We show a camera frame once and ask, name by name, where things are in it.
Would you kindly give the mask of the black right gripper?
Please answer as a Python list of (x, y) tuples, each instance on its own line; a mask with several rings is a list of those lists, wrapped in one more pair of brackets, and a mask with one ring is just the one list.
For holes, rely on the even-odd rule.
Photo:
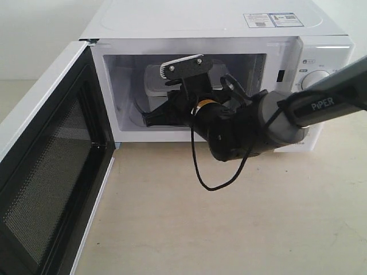
[(158, 108), (142, 115), (146, 126), (211, 126), (208, 114), (194, 114), (200, 100), (212, 98), (212, 87), (181, 87), (168, 96)]

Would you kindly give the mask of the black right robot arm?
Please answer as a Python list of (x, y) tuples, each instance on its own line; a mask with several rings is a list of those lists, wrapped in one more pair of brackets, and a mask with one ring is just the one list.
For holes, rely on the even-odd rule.
[(366, 110), (366, 58), (300, 92), (262, 90), (249, 96), (229, 74), (212, 87), (213, 61), (201, 54), (163, 63), (160, 75), (172, 86), (167, 100), (143, 114), (146, 126), (190, 127), (227, 162), (301, 142), (309, 127)]

